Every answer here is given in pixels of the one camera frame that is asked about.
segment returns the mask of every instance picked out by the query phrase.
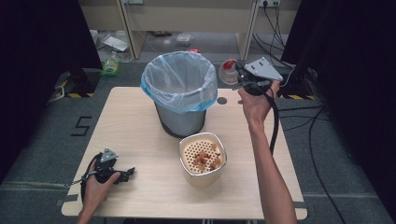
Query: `bottle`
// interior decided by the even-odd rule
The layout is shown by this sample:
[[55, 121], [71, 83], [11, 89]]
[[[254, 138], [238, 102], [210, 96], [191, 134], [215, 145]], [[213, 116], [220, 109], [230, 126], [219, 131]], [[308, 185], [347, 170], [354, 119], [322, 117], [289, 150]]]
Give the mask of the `bottle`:
[[116, 76], [117, 73], [119, 72], [119, 66], [120, 66], [120, 58], [117, 55], [117, 52], [112, 51], [111, 52], [111, 57], [108, 58], [105, 61], [105, 64], [103, 66], [103, 71], [101, 72], [101, 76]]

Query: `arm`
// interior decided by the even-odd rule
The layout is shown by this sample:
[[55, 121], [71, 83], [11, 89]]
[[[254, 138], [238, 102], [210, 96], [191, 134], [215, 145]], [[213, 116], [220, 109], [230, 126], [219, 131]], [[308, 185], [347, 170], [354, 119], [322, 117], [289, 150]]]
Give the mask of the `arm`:
[[[90, 171], [93, 170], [95, 161], [90, 167]], [[108, 191], [110, 190], [113, 183], [119, 178], [120, 173], [113, 174], [106, 183], [99, 183], [95, 176], [90, 176], [87, 180], [87, 188], [85, 188], [84, 203], [82, 209], [78, 214], [77, 224], [90, 223], [93, 214], [99, 207], [100, 203], [106, 198]]]
[[[279, 83], [274, 82], [273, 92], [277, 91], [278, 86]], [[242, 98], [238, 103], [243, 105], [253, 145], [265, 221], [271, 224], [297, 223], [289, 190], [277, 169], [264, 132], [264, 121], [271, 106], [264, 96], [252, 96], [243, 88], [238, 93]]]

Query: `wooden table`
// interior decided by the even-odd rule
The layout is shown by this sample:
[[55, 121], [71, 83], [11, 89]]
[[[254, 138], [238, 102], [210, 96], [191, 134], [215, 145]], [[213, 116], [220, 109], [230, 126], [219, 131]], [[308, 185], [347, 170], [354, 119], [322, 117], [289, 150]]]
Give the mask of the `wooden table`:
[[[178, 156], [181, 139], [167, 134], [158, 119], [154, 103], [140, 88], [117, 87], [108, 96], [92, 139], [78, 167], [75, 179], [84, 174], [94, 155], [111, 148], [120, 156], [116, 170], [136, 167], [129, 182], [114, 185], [96, 212], [101, 217], [160, 217], [202, 219], [263, 219], [256, 167], [248, 126], [238, 93], [219, 90], [226, 105], [207, 109], [202, 132], [216, 134], [227, 151], [228, 162], [210, 187], [195, 188], [183, 177]], [[266, 121], [272, 135], [273, 114]], [[274, 157], [294, 202], [303, 202], [283, 130], [279, 127]], [[80, 185], [68, 195], [80, 194]], [[64, 203], [65, 216], [77, 216], [80, 196]], [[297, 218], [306, 218], [305, 208], [296, 208]]]

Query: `handheld controller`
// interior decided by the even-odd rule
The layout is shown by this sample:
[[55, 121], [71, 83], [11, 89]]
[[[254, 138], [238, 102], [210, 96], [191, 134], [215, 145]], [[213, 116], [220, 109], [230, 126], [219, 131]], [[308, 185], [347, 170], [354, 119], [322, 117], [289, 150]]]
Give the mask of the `handheld controller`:
[[283, 80], [283, 77], [263, 57], [253, 63], [237, 60], [235, 70], [239, 75], [238, 83], [251, 95], [263, 95], [271, 88], [273, 80]]
[[[120, 173], [119, 178], [114, 182], [118, 185], [120, 182], [128, 182], [129, 177], [134, 174], [134, 168], [128, 171], [117, 171], [114, 170], [113, 166], [117, 161], [119, 154], [113, 152], [109, 148], [105, 148], [105, 151], [100, 152], [94, 156], [88, 165], [87, 171], [81, 177], [80, 180], [73, 181], [71, 184], [66, 184], [66, 187], [77, 184], [81, 182], [81, 200], [84, 202], [85, 188], [87, 187], [87, 180], [91, 175], [94, 175], [99, 183], [106, 183], [107, 180], [116, 172]], [[95, 161], [93, 171], [90, 171], [92, 163]]]

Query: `gray floor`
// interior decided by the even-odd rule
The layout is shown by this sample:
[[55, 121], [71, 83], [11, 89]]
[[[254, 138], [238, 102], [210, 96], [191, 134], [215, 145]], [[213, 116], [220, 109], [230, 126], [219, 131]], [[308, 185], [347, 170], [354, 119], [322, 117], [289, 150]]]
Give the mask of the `gray floor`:
[[[92, 98], [63, 98], [46, 108], [31, 143], [21, 152], [0, 187], [0, 223], [76, 222], [75, 217], [65, 217], [61, 213], [68, 191], [64, 183], [74, 178], [111, 88], [138, 86], [145, 63], [159, 54], [185, 49], [199, 49], [216, 67], [227, 59], [238, 58], [232, 34], [188, 33], [193, 39], [187, 48], [176, 43], [178, 34], [168, 37], [149, 35], [140, 59], [123, 63], [119, 76], [102, 78]], [[269, 35], [262, 38], [272, 40]], [[110, 50], [109, 47], [99, 50], [102, 60]], [[253, 41], [248, 61], [262, 56], [269, 59]], [[317, 108], [284, 110], [323, 105], [319, 98], [316, 95], [316, 100], [277, 100], [281, 125], [308, 209], [308, 217], [299, 223], [342, 223], [337, 209], [346, 223], [393, 223], [359, 165], [349, 158], [332, 117], [327, 112], [320, 114], [310, 135], [310, 118], [318, 113]], [[71, 136], [71, 133], [81, 132], [75, 125], [82, 116], [90, 117], [80, 123], [90, 126], [87, 134]], [[312, 148], [309, 147], [309, 136]], [[108, 218], [106, 223], [118, 224], [123, 220]], [[92, 221], [103, 222], [100, 217]]]

